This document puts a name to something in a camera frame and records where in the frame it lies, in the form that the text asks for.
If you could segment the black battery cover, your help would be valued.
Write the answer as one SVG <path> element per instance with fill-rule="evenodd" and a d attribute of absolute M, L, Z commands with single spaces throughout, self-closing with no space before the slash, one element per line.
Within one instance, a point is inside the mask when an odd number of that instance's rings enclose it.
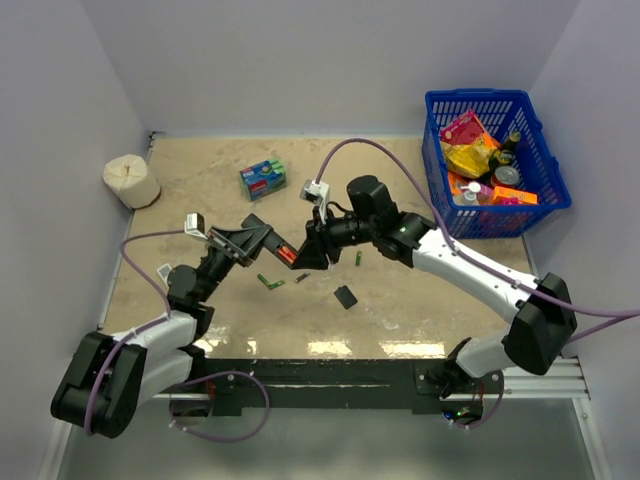
<path fill-rule="evenodd" d="M 358 303 L 358 299 L 346 285 L 338 287 L 334 291 L 334 296 L 345 310 L 352 308 Z"/>

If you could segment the orange battery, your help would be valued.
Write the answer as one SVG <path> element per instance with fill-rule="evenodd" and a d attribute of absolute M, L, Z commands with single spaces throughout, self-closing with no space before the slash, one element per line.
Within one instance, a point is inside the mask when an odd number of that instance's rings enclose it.
<path fill-rule="evenodd" d="M 292 264 L 296 259 L 296 254 L 286 246 L 282 246 L 279 249 L 279 254 L 290 264 Z"/>

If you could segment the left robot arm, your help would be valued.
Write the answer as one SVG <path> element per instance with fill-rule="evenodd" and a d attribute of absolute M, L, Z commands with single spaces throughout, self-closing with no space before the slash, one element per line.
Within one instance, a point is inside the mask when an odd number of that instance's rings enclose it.
<path fill-rule="evenodd" d="M 87 435 L 119 436 L 138 406 L 167 390 L 196 392 L 217 379 L 235 383 L 242 371 L 207 369 L 195 346 L 214 310 L 205 302 L 230 270 L 249 266 L 268 242 L 266 224 L 239 230 L 191 230 L 208 245 L 196 267 L 178 265 L 160 292 L 165 311 L 158 318 L 116 335 L 91 332 L 83 337 L 53 396 L 51 415 L 84 429 Z"/>

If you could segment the black remote control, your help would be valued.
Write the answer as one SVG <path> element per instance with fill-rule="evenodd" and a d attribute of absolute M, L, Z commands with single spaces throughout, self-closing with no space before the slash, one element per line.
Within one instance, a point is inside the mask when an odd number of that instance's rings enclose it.
<path fill-rule="evenodd" d="M 256 225 L 256 224 L 268 224 L 265 223 L 263 220 L 261 220 L 258 216 L 256 216 L 255 214 L 250 214 L 248 215 L 241 223 L 241 226 L 243 225 Z M 266 250 L 268 250 L 271 254 L 273 254 L 281 263 L 283 263 L 288 269 L 292 270 L 293 269 L 293 264 L 288 263 L 284 258 L 282 258 L 279 254 L 279 249 L 282 246 L 286 246 L 289 249 L 291 249 L 295 254 L 296 254 L 296 258 L 298 256 L 298 251 L 289 243 L 287 242 L 282 236 L 280 236 L 274 229 L 272 234 L 268 237 L 268 239 L 266 240 L 265 244 L 264 244 L 264 248 Z"/>

